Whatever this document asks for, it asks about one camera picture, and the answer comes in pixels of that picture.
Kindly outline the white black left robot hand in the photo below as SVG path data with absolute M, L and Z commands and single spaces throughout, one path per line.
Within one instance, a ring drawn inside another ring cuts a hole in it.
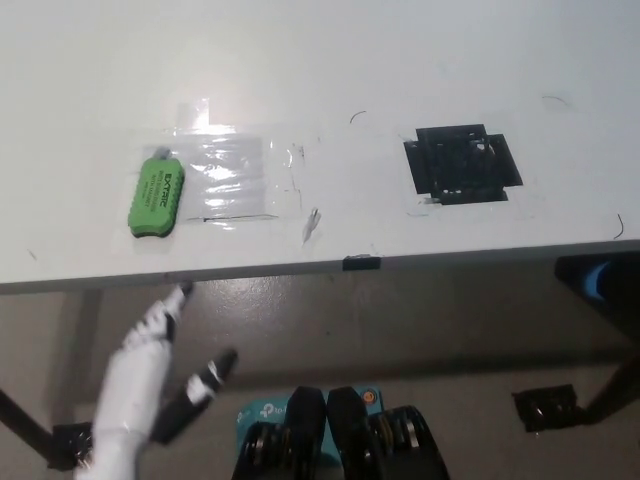
M 194 422 L 223 389 L 238 352 L 226 348 L 192 374 L 171 401 L 162 402 L 177 326 L 194 285 L 177 285 L 155 302 L 111 355 L 92 422 L 92 451 L 75 479 L 137 479 L 153 444 L 167 445 Z

